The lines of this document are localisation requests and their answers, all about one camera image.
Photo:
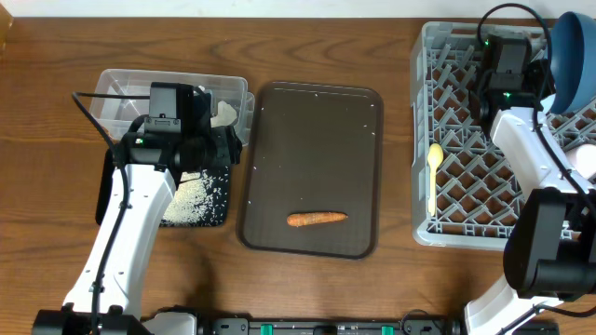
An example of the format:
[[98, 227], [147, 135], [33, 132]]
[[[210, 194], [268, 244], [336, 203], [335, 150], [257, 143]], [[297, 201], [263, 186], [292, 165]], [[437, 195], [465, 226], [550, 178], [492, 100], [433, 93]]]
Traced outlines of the white tissue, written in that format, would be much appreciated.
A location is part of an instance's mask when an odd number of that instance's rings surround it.
[[195, 87], [195, 95], [205, 93], [210, 96], [210, 126], [225, 127], [233, 126], [237, 121], [236, 109], [219, 97], [219, 94], [212, 89], [203, 86]]

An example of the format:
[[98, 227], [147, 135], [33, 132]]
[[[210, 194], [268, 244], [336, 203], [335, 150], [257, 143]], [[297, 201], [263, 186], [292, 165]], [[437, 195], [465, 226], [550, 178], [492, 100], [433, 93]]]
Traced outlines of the orange carrot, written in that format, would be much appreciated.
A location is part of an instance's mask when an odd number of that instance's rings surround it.
[[287, 218], [287, 223], [291, 227], [303, 227], [307, 225], [343, 221], [348, 216], [341, 212], [308, 212], [295, 213]]

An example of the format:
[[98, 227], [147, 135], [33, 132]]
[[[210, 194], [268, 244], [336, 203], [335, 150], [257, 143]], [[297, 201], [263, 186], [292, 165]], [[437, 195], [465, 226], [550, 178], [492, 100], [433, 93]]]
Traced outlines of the pale yellow plastic spoon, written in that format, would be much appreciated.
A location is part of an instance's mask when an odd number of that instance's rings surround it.
[[429, 199], [427, 210], [431, 216], [437, 212], [437, 172], [443, 161], [443, 150], [438, 143], [428, 148], [427, 164], [429, 167]]

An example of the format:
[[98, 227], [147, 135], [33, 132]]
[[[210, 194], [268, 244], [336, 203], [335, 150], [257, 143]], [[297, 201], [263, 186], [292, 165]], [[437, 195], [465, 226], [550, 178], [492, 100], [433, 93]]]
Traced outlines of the pink cup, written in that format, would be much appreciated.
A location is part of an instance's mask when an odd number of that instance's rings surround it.
[[567, 160], [576, 171], [586, 180], [592, 179], [596, 174], [596, 145], [581, 144], [565, 153]]

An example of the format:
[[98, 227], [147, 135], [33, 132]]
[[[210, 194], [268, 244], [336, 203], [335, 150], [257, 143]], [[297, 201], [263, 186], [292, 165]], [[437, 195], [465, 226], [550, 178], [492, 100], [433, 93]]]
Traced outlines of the large dark blue bowl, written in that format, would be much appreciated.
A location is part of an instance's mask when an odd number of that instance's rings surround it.
[[595, 98], [595, 19], [568, 11], [551, 31], [552, 114], [577, 112]]

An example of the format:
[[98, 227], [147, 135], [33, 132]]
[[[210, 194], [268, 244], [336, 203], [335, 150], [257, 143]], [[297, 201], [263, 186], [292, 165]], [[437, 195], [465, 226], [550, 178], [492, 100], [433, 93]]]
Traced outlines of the small light blue rice bowl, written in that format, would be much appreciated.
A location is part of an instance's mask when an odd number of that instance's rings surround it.
[[556, 94], [553, 93], [540, 101], [540, 104], [543, 108], [543, 112], [545, 114], [550, 112], [555, 99], [556, 99]]

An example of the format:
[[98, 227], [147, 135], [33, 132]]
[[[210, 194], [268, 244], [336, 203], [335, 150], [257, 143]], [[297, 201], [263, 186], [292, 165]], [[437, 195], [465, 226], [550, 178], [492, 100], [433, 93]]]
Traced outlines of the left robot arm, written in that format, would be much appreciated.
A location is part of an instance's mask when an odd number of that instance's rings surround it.
[[38, 312], [32, 332], [198, 334], [199, 316], [185, 310], [142, 321], [143, 282], [159, 224], [181, 174], [235, 164], [241, 141], [230, 126], [143, 132], [133, 128], [113, 147], [118, 167], [84, 270], [61, 309]]

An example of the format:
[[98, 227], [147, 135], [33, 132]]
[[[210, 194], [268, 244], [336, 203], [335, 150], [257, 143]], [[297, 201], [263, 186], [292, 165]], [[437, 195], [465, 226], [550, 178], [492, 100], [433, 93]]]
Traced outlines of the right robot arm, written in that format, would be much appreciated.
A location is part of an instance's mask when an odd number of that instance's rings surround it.
[[509, 334], [545, 310], [595, 291], [595, 188], [545, 123], [574, 112], [595, 86], [570, 71], [486, 70], [479, 118], [508, 160], [525, 205], [506, 243], [503, 275], [464, 310], [468, 334]]

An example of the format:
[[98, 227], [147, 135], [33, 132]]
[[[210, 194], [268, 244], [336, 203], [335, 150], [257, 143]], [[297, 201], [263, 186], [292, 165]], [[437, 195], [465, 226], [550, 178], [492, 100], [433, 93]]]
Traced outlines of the grey dishwasher rack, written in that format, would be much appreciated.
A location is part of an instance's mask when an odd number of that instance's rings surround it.
[[[556, 167], [525, 168], [512, 151], [540, 149], [532, 109], [497, 118], [492, 137], [473, 119], [470, 93], [481, 71], [482, 48], [474, 23], [430, 21], [413, 45], [412, 227], [421, 245], [500, 251], [532, 188], [570, 188]], [[438, 143], [437, 212], [428, 213], [428, 148]]]

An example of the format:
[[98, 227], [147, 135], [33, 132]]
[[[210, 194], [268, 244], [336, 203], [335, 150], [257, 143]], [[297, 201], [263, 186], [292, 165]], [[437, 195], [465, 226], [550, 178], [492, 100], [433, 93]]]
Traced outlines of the black plastic tray bin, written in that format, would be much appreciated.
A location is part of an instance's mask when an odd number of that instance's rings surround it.
[[[151, 227], [215, 227], [224, 223], [229, 205], [230, 167], [202, 169], [198, 172], [173, 170], [172, 177], [178, 181], [173, 199], [165, 210], [161, 221], [149, 223]], [[116, 164], [108, 149], [104, 156], [102, 180], [98, 195], [95, 220], [101, 225], [112, 195], [113, 173]], [[141, 228], [143, 215], [128, 208], [120, 228], [130, 226]]]

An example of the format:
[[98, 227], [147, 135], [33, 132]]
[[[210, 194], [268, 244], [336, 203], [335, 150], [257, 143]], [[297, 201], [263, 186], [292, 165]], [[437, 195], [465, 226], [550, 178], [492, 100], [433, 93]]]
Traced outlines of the white rice pile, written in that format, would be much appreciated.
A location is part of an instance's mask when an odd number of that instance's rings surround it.
[[181, 176], [161, 227], [216, 227], [224, 223], [229, 205], [231, 171], [203, 169]]

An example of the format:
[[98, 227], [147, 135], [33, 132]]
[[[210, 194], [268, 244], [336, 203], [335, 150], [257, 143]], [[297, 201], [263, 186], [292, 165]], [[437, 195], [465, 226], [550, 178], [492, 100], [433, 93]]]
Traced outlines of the brown serving tray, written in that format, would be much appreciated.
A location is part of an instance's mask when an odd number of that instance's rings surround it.
[[[378, 241], [383, 100], [365, 87], [271, 82], [259, 92], [237, 237], [252, 249], [359, 260]], [[291, 227], [295, 213], [343, 221]]]

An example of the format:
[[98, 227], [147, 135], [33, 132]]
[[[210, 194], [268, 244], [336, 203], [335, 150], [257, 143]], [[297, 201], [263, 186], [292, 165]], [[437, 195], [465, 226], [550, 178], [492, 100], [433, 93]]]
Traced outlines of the clear plastic bin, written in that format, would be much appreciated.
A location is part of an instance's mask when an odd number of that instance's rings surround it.
[[[230, 120], [229, 125], [235, 129], [244, 146], [249, 143], [255, 98], [248, 91], [246, 79], [239, 76], [108, 69], [102, 72], [95, 92], [111, 97], [94, 98], [89, 112], [108, 135], [118, 141], [134, 119], [149, 113], [149, 100], [146, 97], [154, 82], [187, 84], [210, 93], [211, 120], [220, 126], [223, 120], [219, 113], [235, 113], [237, 117]], [[122, 98], [115, 100], [112, 98], [114, 95]]]

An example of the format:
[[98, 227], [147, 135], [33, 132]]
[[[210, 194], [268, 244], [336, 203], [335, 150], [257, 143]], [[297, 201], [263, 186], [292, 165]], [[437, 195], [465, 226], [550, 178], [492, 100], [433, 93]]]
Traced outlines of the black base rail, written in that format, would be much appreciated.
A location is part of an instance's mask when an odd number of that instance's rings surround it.
[[323, 322], [323, 321], [249, 321], [243, 318], [220, 318], [198, 321], [196, 330], [165, 330], [153, 320], [145, 326], [153, 334], [197, 335], [441, 335], [442, 323], [423, 319], [407, 320], [403, 326], [387, 322]]

